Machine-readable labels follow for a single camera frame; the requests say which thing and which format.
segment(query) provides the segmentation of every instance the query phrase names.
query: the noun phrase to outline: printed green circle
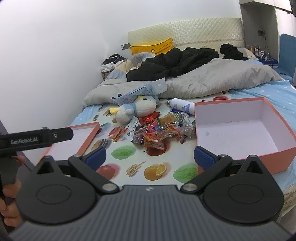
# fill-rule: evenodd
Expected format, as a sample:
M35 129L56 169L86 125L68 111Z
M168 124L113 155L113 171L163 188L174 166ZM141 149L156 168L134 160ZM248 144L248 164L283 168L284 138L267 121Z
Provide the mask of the printed green circle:
M187 183L192 178L197 176L197 164L196 163L189 163L186 164L179 169L175 170L173 173L174 179L179 182Z
M122 146L112 151L111 155L117 160L123 160L132 156L135 151L136 148L134 146Z

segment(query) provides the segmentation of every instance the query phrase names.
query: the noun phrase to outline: white bottle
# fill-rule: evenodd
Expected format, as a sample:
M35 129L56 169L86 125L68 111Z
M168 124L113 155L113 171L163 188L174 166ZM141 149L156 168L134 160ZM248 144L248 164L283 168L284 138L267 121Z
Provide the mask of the white bottle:
M181 99L171 99L166 102L167 105L170 107L177 109L179 111L183 111L185 113L189 113L194 115L194 103L187 101L187 100L181 100Z

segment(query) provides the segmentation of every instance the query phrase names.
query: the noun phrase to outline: comforter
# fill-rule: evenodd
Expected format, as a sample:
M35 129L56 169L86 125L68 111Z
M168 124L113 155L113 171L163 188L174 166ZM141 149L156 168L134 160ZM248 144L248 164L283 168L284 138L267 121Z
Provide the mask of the comforter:
M250 89L279 80L283 79L270 66L214 58L187 74L166 78L168 90L158 97L198 98L230 89ZM83 108L95 104L114 103L112 97L117 97L119 93L124 95L146 83L148 82L127 82L126 78L105 80L87 94L83 100Z

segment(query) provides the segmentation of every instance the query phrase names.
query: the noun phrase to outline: stuffed toy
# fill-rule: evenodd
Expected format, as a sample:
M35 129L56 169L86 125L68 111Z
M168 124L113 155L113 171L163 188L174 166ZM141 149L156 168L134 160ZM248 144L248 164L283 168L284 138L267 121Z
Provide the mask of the stuffed toy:
M133 103L123 104L119 108L110 108L109 110L120 124L128 124L133 116L142 118L152 114L156 109L157 102L157 96L138 96Z

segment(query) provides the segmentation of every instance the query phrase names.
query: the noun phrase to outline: pillow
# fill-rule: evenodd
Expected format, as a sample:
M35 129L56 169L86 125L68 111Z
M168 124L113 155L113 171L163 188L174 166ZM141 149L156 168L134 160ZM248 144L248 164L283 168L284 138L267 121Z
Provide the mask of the pillow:
M250 50L243 47L237 47L237 49L239 52L243 53L243 57L246 57L252 60L258 60L257 57Z
M169 38L167 40L162 41L153 41L153 42L144 42L139 43L137 45L130 46L132 54L137 53L153 53L153 54L160 54L160 53L167 53L173 48L173 39Z

